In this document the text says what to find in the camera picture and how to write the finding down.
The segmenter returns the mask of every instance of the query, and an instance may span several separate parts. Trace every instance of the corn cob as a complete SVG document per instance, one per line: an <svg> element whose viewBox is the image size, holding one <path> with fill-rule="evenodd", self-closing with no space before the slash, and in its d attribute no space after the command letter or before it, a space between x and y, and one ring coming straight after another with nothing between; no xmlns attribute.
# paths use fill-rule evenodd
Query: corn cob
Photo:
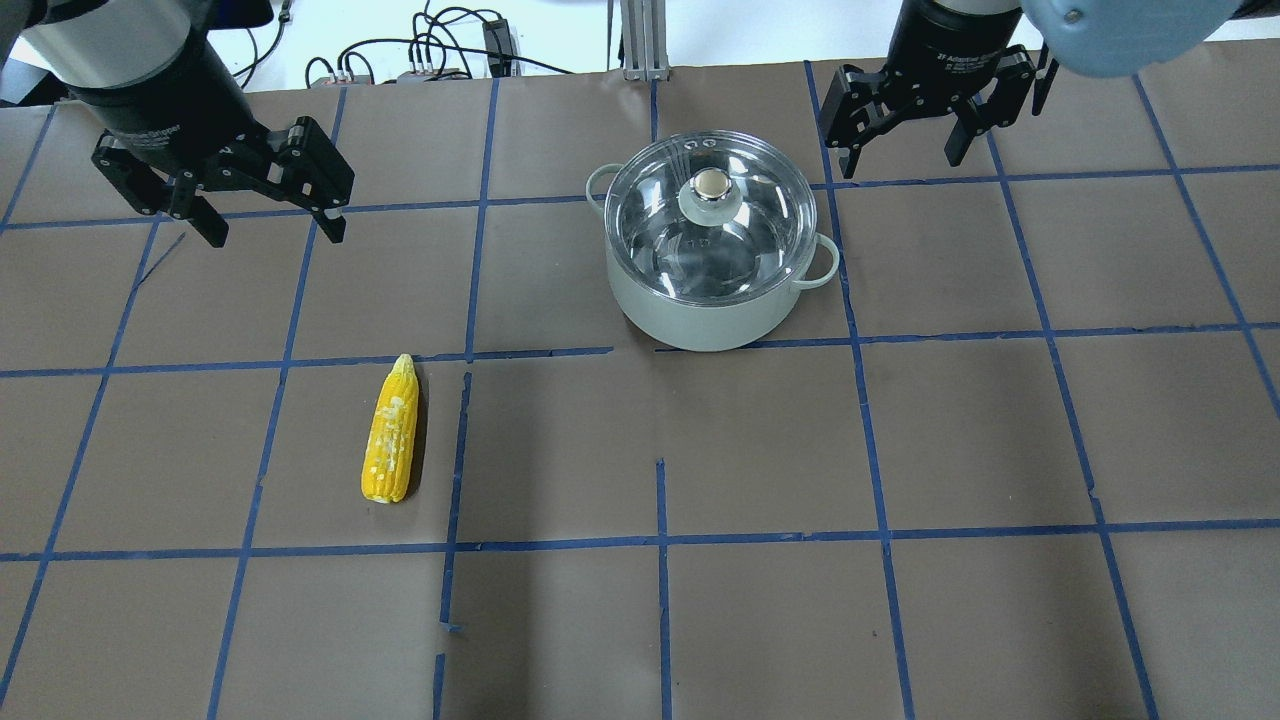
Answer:
<svg viewBox="0 0 1280 720"><path fill-rule="evenodd" d="M374 425L365 447L360 489L374 502L399 502L408 489L417 427L417 375L413 359L401 355L383 382Z"/></svg>

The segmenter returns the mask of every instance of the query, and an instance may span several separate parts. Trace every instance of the black power adapter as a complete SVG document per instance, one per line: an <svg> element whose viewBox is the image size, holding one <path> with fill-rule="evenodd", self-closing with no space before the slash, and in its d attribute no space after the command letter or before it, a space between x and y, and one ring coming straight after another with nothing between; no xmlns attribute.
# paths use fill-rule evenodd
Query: black power adapter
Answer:
<svg viewBox="0 0 1280 720"><path fill-rule="evenodd" d="M511 35L507 19L486 20L484 23L484 49L489 55L489 77L509 77L516 54L516 38Z"/></svg>

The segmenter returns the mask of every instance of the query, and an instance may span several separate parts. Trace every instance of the lid knob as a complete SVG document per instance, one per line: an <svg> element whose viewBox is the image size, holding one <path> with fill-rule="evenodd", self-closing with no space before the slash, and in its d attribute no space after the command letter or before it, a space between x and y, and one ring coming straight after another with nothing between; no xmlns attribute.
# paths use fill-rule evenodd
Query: lid knob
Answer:
<svg viewBox="0 0 1280 720"><path fill-rule="evenodd" d="M717 201L723 200L730 190L733 188L733 182L730 179L728 174L719 168L703 168L694 174L690 181L694 186L694 193L698 195L700 200Z"/></svg>

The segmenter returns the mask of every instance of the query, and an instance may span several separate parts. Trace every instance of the white background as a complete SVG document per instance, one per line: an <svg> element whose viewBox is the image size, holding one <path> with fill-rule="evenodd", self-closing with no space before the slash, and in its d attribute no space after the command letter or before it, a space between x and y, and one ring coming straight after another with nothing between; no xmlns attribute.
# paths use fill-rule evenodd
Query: white background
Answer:
<svg viewBox="0 0 1280 720"><path fill-rule="evenodd" d="M280 0L273 0L279 8ZM503 13L517 36L517 53L573 72L605 69L617 54L621 20L614 17L614 38L605 41L605 0L433 0L434 10L451 4L493 8ZM668 0L667 42L672 65L721 65L881 58L901 0ZM410 18L421 0L296 0L293 22L285 26L276 51L259 67L248 90L303 87L303 67L312 56L330 61L347 45L371 37L410 37ZM451 26L466 47L484 47L479 22ZM253 31L265 51L275 36L275 23ZM1235 20L1211 40L1280 37L1280 18ZM210 41L232 69L253 58L244 31L216 31ZM1023 19L1014 42L1039 47L1039 35ZM404 45L361 49L381 82L408 70ZM24 46L14 58L42 64ZM358 61L353 67L360 68ZM488 72L483 56L472 58L476 76ZM526 67L524 74L545 70Z"/></svg>

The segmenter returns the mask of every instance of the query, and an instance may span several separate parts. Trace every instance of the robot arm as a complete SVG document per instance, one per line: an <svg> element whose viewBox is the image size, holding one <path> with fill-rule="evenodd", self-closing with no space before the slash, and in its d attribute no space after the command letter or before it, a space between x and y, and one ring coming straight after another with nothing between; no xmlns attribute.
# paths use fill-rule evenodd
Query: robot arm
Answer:
<svg viewBox="0 0 1280 720"><path fill-rule="evenodd" d="M342 241L355 172L312 118L282 131L253 119L209 46L210 1L52 0L45 8L45 0L5 0L4 6L28 8L23 37L106 126L92 161L134 210L188 220L220 247L227 222L198 192L253 190L307 210L330 241Z"/></svg>
<svg viewBox="0 0 1280 720"><path fill-rule="evenodd" d="M1024 12L1044 36L1038 64L1021 45L1009 46ZM975 137L1018 120L1033 88L1038 115L1060 63L1085 76L1126 76L1176 58L1228 19L1275 14L1280 0L904 0L884 67L837 70L822 105L823 141L841 150L851 178L876 137L904 120L954 113L945 152L955 167Z"/></svg>

